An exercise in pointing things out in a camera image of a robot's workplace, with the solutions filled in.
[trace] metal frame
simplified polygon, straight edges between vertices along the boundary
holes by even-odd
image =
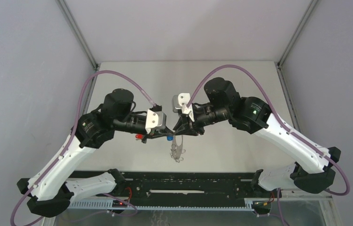
[[[319,201],[326,226],[342,226],[340,215],[333,200]]]
[[[275,63],[275,66],[276,66],[276,71],[278,72],[279,81],[280,81],[280,84],[282,86],[283,94],[284,94],[285,99],[286,99],[287,108],[288,108],[289,113],[290,113],[290,117],[291,117],[291,121],[293,123],[293,127],[296,130],[298,130],[299,132],[301,132],[300,125],[299,125],[298,119],[297,119],[297,115],[296,115],[296,112],[295,112],[295,109],[294,109],[293,101],[290,98],[290,93],[289,93],[289,91],[287,89],[286,80],[283,77],[283,73],[282,73],[281,68],[276,63]]]
[[[94,56],[91,53],[89,46],[88,46],[85,38],[83,37],[82,32],[78,27],[78,24],[76,23],[76,21],[74,19],[74,16],[72,16],[72,13],[71,13],[66,1],[65,0],[56,0],[56,2],[58,4],[58,7],[60,8],[61,12],[63,13],[65,20],[68,22],[69,28],[71,28],[76,39],[78,40],[79,44],[83,48],[83,51],[85,52],[87,58],[89,59],[93,69],[97,70],[99,65],[97,64],[97,61],[94,59]]]
[[[90,100],[91,100],[91,95],[93,94],[93,89],[94,89],[94,85],[96,84],[96,81],[97,81],[97,77],[94,77],[90,82],[88,92],[86,95],[86,99],[83,103],[82,112],[80,112],[81,115],[86,114],[88,112],[88,108],[89,108],[89,104],[90,104]]]
[[[305,11],[303,17],[301,18],[300,22],[298,23],[298,26],[296,28],[296,30],[294,31],[293,36],[291,37],[285,51],[283,52],[282,56],[280,57],[280,60],[278,62],[278,65],[280,67],[283,66],[283,64],[285,63],[291,49],[293,48],[294,44],[296,43],[298,37],[300,36],[300,34],[302,33],[302,31],[304,30],[304,27],[306,26],[308,20],[310,19],[310,17],[312,16],[313,12],[315,11],[318,3],[320,2],[320,0],[311,0],[310,4],[308,5],[307,10]]]

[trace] white table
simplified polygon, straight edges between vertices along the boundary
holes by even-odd
[[[167,126],[173,128],[178,114],[172,112],[173,95],[193,93],[199,82],[212,69],[235,64],[246,68],[261,83],[281,117],[291,124],[291,118],[275,68],[270,61],[249,62],[105,62],[100,70],[113,70],[129,76],[163,106]],[[223,69],[215,77],[233,82],[242,97],[256,96],[264,100],[258,88],[246,74],[236,69]],[[135,96],[135,111],[151,107],[141,93],[126,80],[111,74],[100,75],[95,83],[88,112],[103,103],[106,94],[116,88],[124,88]],[[207,103],[204,90],[194,102]],[[165,137],[147,140],[146,144],[135,140],[134,134],[115,132],[114,139],[107,141],[78,170],[122,171],[173,171],[173,172],[254,172],[286,166],[294,160],[275,145],[239,131],[227,121],[205,127],[205,134],[198,137],[184,136],[182,155],[184,161],[176,163],[170,157],[171,142]]]

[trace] purple cable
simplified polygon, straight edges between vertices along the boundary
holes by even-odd
[[[74,125],[73,125],[73,129],[71,131],[71,137],[69,138],[67,144],[64,146],[63,150],[60,152],[59,156],[63,156],[64,153],[68,150],[69,146],[71,145],[72,140],[74,139],[75,136],[75,132],[76,132],[76,127],[78,125],[78,120],[79,120],[79,112],[81,111],[81,106],[82,106],[82,100],[83,100],[83,95],[85,93],[85,90],[87,88],[87,86],[89,85],[89,82],[95,78],[96,76],[100,75],[100,74],[104,74],[104,73],[108,73],[108,74],[114,74],[114,75],[118,75],[119,77],[127,80],[128,82],[132,83],[136,88],[138,88],[138,90],[143,94],[143,96],[151,103],[152,106],[156,106],[155,102],[153,101],[153,99],[150,98],[150,96],[144,91],[144,89],[142,87],[140,87],[135,81],[133,81],[132,79],[130,79],[129,77],[127,77],[126,75],[123,75],[119,72],[115,72],[115,71],[110,71],[110,70],[103,70],[103,71],[99,71],[96,72],[94,74],[92,74],[83,84],[82,90],[81,90],[81,94],[79,95],[79,100],[78,100],[78,109],[76,111],[76,116],[75,116],[75,120],[74,120]],[[56,158],[50,165],[49,167],[47,167],[47,169],[45,171],[43,171],[43,173],[40,175],[40,177],[37,178],[37,180],[35,181],[35,183],[33,184],[33,186],[37,185],[43,178],[44,176],[46,176],[46,174],[48,174],[48,172],[54,167],[54,165],[59,161],[58,158]],[[31,188],[28,189],[28,191],[21,197],[21,199],[17,202],[17,204],[15,205],[12,213],[11,213],[11,218],[10,218],[10,223],[11,226],[17,226],[15,224],[14,218],[15,218],[15,214],[19,208],[19,206],[21,205],[21,203],[26,199],[26,197],[32,192],[32,190],[34,189],[34,187],[31,186]],[[34,224],[36,224],[38,221],[40,221],[43,217],[39,217],[37,220],[33,221],[32,223],[29,223],[25,226],[32,226]]]
[[[113,212],[110,212],[110,213],[112,213],[114,215],[121,216],[121,217],[131,217],[131,216],[136,215],[138,213],[138,209],[134,205],[132,205],[131,203],[129,203],[127,201],[124,201],[124,200],[121,200],[121,199],[118,199],[117,197],[114,197],[114,196],[112,196],[110,194],[103,193],[103,195],[106,195],[106,196],[108,196],[108,197],[110,197],[112,199],[115,199],[115,200],[119,201],[119,202],[123,202],[123,203],[125,203],[126,205],[132,207],[135,210],[135,212],[131,213],[131,214],[119,214],[119,213],[113,213]],[[85,217],[83,217],[81,219],[78,219],[78,220],[67,220],[67,219],[64,219],[62,217],[62,215],[60,215],[60,217],[61,217],[61,219],[63,221],[66,221],[66,222],[69,222],[69,223],[76,223],[76,222],[83,221],[83,220],[85,220],[85,219],[87,219],[87,218],[89,218],[91,216],[94,216],[94,215],[97,215],[97,214],[101,214],[101,213],[108,213],[108,211],[107,210],[97,211],[97,212],[91,213],[91,214],[89,214],[89,215],[87,215],[87,216],[85,216]]]
[[[282,219],[279,215],[276,215],[276,214],[269,214],[269,216],[277,217],[277,218],[279,218],[279,219],[282,221],[282,223],[284,222],[283,225],[290,226],[290,224],[289,224],[285,219]]]
[[[255,79],[255,77],[246,69],[237,66],[237,65],[222,65],[219,66],[217,68],[215,68],[214,70],[212,70],[206,77],[203,78],[203,80],[201,80],[200,84],[197,86],[196,90],[194,90],[193,95],[190,98],[190,101],[188,102],[188,104],[186,105],[187,107],[189,107],[191,105],[191,103],[193,102],[193,99],[196,97],[198,91],[200,90],[200,88],[204,85],[204,83],[208,80],[209,77],[211,77],[213,74],[215,74],[217,71],[223,69],[223,68],[235,68],[238,70],[241,70],[242,72],[246,73],[250,79],[256,84],[256,86],[259,88],[259,90],[261,91],[262,95],[264,96],[266,102],[268,103],[269,107],[271,108],[273,114],[275,115],[276,120],[279,122],[279,124],[281,125],[281,127],[283,127],[287,132],[290,133],[290,129],[283,123],[282,119],[279,117],[279,115],[276,112],[275,107],[273,106],[271,100],[269,99],[268,95],[266,95],[265,90],[262,88],[262,86],[260,85],[260,83],[257,81],[257,79]],[[351,188],[350,188],[350,182],[348,182],[348,177],[347,175],[343,172],[343,170],[337,165],[337,163],[335,161],[333,161],[331,158],[324,156],[324,153],[322,151],[320,151],[317,147],[313,146],[311,143],[309,143],[308,141],[306,141],[304,138],[302,138],[300,135],[296,134],[295,132],[291,132],[290,133],[292,136],[296,137],[298,140],[300,140],[301,142],[303,142],[304,144],[306,144],[307,146],[309,146],[311,149],[313,149],[317,154],[319,154],[321,157],[325,158],[326,160],[328,160],[334,167],[336,167],[336,169],[339,171],[339,173],[341,174],[341,176],[343,177],[343,180],[345,182],[345,186],[346,186],[346,190],[343,193],[337,193],[337,192],[332,192],[329,189],[326,189],[325,191],[330,193],[330,194],[334,194],[334,195],[347,195]]]
[[[278,194],[277,194],[277,199],[278,199],[278,209],[279,209],[279,215],[280,215],[280,219],[282,220],[283,226],[287,226],[288,224],[285,224],[285,219],[283,218],[283,214],[282,214],[282,208],[280,207],[280,188],[278,188]]]

